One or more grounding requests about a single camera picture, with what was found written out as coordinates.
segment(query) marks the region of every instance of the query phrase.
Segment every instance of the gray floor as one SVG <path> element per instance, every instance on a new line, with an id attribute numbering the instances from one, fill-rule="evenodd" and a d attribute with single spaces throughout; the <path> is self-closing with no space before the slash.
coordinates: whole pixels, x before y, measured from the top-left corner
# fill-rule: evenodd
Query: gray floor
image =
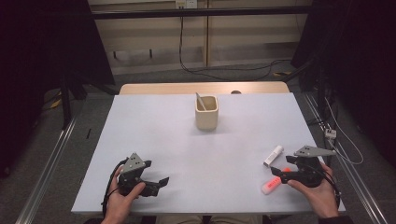
<path id="1" fill-rule="evenodd" d="M 230 67 L 248 68 L 257 67 L 262 64 L 241 64 Z M 287 63 L 274 66 L 274 71 L 289 71 L 292 69 Z M 182 70 L 161 69 L 150 73 L 131 72 L 133 75 L 116 75 L 116 89 L 122 84 L 129 82 L 183 82 L 183 81 L 219 81 L 219 79 L 192 75 Z M 268 70 L 256 71 L 210 71 L 208 74 L 222 78 L 253 79 L 265 76 Z M 260 80 L 277 80 L 278 77 L 270 76 Z M 306 94 L 301 93 L 297 80 L 288 83 L 290 91 L 302 109 L 306 120 L 314 117 Z M 97 91 L 95 88 L 87 87 L 90 92 L 87 100 L 71 101 L 75 113 L 80 110 L 73 132 L 71 132 L 63 153 L 59 155 L 54 172 L 50 176 L 49 183 L 45 187 L 45 193 L 39 201 L 38 207 L 32 212 L 32 223 L 83 223 L 87 218 L 70 212 L 77 196 L 80 182 L 85 175 L 86 169 L 95 150 L 100 133 L 106 122 L 106 115 L 112 104 L 112 96 Z M 353 139 L 356 146 L 364 156 L 364 163 L 355 165 L 358 174 L 366 184 L 368 192 L 375 199 L 376 205 L 383 212 L 388 223 L 396 223 L 396 171 L 387 161 L 378 154 L 373 142 L 360 133 L 353 118 L 342 104 L 337 100 L 338 122 L 345 133 Z M 37 126 L 34 129 L 28 147 L 21 155 L 18 163 L 12 169 L 11 176 L 0 181 L 0 214 L 1 223 L 15 223 L 25 206 L 29 196 L 34 190 L 35 184 L 47 161 L 51 157 L 52 150 L 62 134 L 62 108 L 44 110 Z M 314 139 L 319 147 L 323 147 L 323 132 L 318 125 L 309 126 Z M 338 141 L 346 149 L 348 156 L 353 161 L 359 159 L 354 147 L 341 134 Z M 370 204 L 363 205 L 364 199 L 354 190 L 342 165 L 337 159 L 332 160 L 332 168 L 337 178 L 340 190 L 343 192 L 342 199 L 346 206 L 347 214 L 355 223 L 374 223 L 367 213 Z M 293 215 L 282 217 L 276 223 L 316 223 L 313 214 Z"/>

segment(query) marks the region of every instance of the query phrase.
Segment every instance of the wall outlet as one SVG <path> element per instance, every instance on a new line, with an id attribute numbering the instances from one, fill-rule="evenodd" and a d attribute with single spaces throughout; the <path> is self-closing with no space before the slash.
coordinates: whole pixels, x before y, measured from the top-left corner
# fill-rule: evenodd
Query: wall outlet
<path id="1" fill-rule="evenodd" d="M 176 0 L 176 9 L 186 8 L 186 0 Z"/>
<path id="2" fill-rule="evenodd" d="M 186 8 L 198 8 L 198 0 L 186 0 Z"/>

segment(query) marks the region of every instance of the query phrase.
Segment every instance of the human hand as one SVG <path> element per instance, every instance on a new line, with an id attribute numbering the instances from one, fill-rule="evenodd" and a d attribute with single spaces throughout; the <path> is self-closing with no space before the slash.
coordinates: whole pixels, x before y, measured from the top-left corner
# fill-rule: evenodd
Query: human hand
<path id="1" fill-rule="evenodd" d="M 123 223 L 130 213 L 132 202 L 146 186 L 144 182 L 141 182 L 127 196 L 121 195 L 117 184 L 117 176 L 119 176 L 121 169 L 122 167 L 119 167 L 111 180 L 108 193 L 112 193 L 108 198 L 106 217 L 102 221 L 102 224 Z"/>
<path id="2" fill-rule="evenodd" d="M 321 166 L 331 179 L 332 169 L 321 162 Z M 332 185 L 323 179 L 316 188 L 309 188 L 297 180 L 289 180 L 288 185 L 300 191 L 311 204 L 312 209 L 319 218 L 338 217 L 338 206 Z"/>

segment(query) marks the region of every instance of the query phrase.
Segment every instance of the white table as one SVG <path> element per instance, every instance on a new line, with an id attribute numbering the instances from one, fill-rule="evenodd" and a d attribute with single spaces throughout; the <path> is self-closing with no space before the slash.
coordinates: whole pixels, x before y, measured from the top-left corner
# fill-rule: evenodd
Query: white table
<path id="1" fill-rule="evenodd" d="M 111 171 L 136 152 L 151 160 L 142 178 L 170 177 L 157 197 L 136 200 L 136 215 L 294 214 L 310 212 L 305 197 L 287 185 L 270 195 L 261 186 L 274 176 L 262 165 L 289 166 L 285 155 L 315 146 L 292 93 L 219 94 L 219 125 L 202 132 L 194 123 L 194 94 L 119 95 L 114 99 L 72 212 L 101 213 Z M 345 211 L 341 203 L 340 211 Z"/>

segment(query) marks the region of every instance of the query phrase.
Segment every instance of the beige cup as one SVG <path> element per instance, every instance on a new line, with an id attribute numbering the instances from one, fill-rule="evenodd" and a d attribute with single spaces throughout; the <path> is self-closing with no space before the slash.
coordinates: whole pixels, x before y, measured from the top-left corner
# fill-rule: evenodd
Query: beige cup
<path id="1" fill-rule="evenodd" d="M 205 109 L 201 106 L 198 99 L 195 100 L 195 121 L 200 130 L 210 131 L 218 127 L 219 104 L 216 96 L 201 97 Z"/>

